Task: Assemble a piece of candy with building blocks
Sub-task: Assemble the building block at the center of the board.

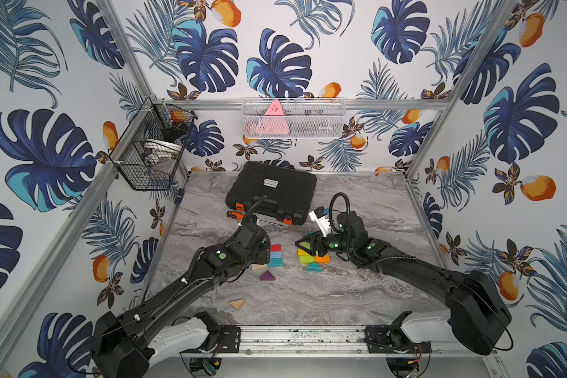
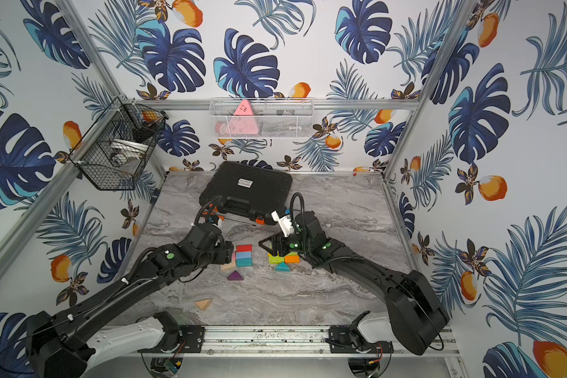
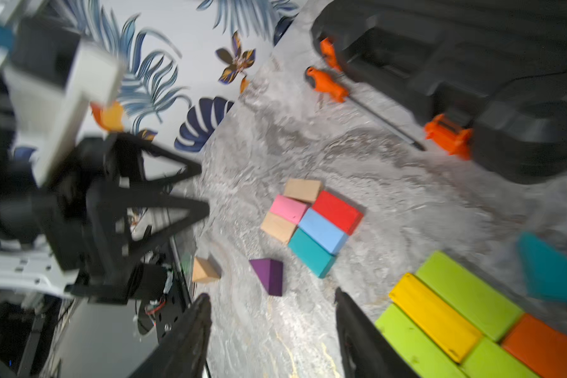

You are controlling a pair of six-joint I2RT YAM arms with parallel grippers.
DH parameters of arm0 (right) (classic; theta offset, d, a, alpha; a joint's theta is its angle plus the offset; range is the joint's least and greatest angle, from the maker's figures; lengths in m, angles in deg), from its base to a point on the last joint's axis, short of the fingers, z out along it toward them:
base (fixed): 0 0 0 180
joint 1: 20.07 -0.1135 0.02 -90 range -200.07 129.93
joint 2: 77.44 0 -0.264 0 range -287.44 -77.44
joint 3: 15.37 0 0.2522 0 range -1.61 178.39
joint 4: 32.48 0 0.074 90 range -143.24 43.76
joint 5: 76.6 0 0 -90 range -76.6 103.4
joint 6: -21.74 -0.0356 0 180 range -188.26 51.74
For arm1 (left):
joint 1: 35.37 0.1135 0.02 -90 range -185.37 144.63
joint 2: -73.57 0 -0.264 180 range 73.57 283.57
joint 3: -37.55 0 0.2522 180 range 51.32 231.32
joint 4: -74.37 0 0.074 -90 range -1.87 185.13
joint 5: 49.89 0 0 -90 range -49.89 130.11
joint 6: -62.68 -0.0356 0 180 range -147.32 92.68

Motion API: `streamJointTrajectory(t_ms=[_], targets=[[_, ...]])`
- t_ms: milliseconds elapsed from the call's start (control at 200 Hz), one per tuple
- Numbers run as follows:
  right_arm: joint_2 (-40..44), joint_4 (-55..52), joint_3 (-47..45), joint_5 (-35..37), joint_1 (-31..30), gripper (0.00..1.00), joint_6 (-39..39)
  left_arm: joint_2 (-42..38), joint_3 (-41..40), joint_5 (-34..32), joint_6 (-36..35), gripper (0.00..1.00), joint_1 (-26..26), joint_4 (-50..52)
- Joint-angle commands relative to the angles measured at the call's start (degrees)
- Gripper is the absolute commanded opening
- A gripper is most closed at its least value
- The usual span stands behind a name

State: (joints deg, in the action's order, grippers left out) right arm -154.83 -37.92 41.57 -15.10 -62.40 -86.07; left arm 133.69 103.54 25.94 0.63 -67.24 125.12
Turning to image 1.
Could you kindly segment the orange rectangular block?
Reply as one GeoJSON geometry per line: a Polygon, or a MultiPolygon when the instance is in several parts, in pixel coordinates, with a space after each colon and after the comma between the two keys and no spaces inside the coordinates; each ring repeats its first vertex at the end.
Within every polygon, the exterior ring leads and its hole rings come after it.
{"type": "Polygon", "coordinates": [[[329,264],[331,262],[331,258],[329,255],[325,255],[323,257],[315,256],[314,261],[318,264],[329,264]]]}

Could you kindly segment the yellow block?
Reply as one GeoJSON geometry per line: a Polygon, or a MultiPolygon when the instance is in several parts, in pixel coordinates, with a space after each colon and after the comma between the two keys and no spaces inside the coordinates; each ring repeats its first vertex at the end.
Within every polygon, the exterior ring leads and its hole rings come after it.
{"type": "Polygon", "coordinates": [[[297,250],[297,255],[298,255],[299,257],[301,257],[301,256],[310,256],[310,257],[311,257],[311,254],[305,252],[305,250],[302,250],[302,249],[298,249],[298,250],[297,250]]]}

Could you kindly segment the green block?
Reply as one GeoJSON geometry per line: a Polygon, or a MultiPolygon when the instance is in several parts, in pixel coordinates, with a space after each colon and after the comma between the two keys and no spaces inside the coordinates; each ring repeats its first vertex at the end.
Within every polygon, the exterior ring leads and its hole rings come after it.
{"type": "Polygon", "coordinates": [[[299,256],[299,262],[301,264],[310,265],[312,263],[315,263],[315,259],[314,259],[313,256],[310,256],[310,255],[302,255],[302,256],[299,256]]]}

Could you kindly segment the small teal block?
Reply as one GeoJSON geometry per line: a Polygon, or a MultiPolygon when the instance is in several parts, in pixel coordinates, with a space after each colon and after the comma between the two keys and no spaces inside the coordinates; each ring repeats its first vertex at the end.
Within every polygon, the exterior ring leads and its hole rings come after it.
{"type": "Polygon", "coordinates": [[[313,262],[307,266],[306,270],[307,272],[321,272],[322,268],[318,265],[318,263],[313,262]]]}

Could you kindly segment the teal rectangular block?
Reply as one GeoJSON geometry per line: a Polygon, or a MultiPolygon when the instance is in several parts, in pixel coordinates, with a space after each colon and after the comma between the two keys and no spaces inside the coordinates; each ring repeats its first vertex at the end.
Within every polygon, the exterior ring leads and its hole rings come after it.
{"type": "Polygon", "coordinates": [[[268,264],[269,267],[280,267],[282,265],[283,265],[282,258],[273,258],[268,264]]]}

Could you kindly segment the purple block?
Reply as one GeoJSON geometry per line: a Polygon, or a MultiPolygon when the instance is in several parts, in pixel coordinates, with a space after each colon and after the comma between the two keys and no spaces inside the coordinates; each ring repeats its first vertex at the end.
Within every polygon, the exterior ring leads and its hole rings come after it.
{"type": "Polygon", "coordinates": [[[274,277],[274,275],[272,275],[271,272],[269,272],[269,271],[265,271],[259,277],[259,280],[261,280],[261,281],[274,281],[275,279],[276,279],[276,277],[274,277]]]}

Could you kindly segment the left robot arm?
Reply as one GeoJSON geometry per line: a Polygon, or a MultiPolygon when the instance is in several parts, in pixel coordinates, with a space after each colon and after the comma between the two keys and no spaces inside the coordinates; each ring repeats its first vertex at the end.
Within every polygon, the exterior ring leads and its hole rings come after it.
{"type": "Polygon", "coordinates": [[[146,302],[115,315],[102,315],[94,327],[91,357],[105,377],[141,377],[157,352],[150,342],[179,312],[197,299],[233,281],[270,252],[267,232],[248,223],[224,243],[199,248],[187,271],[146,302]]]}

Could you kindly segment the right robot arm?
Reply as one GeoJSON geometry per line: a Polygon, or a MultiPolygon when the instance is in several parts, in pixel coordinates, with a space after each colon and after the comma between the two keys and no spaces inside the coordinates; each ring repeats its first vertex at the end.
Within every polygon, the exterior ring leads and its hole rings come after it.
{"type": "Polygon", "coordinates": [[[309,213],[318,231],[296,241],[315,258],[340,255],[357,269],[394,277],[437,299],[447,308],[441,330],[469,351],[488,355],[507,331],[512,316],[490,277],[482,272],[457,272],[408,255],[365,230],[354,211],[337,217],[324,207],[309,213]]]}

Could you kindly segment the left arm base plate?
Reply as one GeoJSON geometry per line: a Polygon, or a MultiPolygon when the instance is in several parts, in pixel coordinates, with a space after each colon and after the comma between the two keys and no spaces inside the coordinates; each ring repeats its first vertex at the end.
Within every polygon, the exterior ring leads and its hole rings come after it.
{"type": "Polygon", "coordinates": [[[203,342],[188,352],[202,354],[237,354],[241,342],[242,329],[236,325],[218,324],[207,312],[194,315],[205,326],[207,335],[203,342]]]}

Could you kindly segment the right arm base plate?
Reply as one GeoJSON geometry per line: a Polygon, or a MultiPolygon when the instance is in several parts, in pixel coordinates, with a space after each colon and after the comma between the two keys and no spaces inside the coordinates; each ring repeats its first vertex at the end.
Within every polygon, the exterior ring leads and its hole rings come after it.
{"type": "Polygon", "coordinates": [[[371,325],[365,328],[363,342],[370,354],[429,354],[430,342],[414,343],[400,329],[389,325],[371,325]]]}

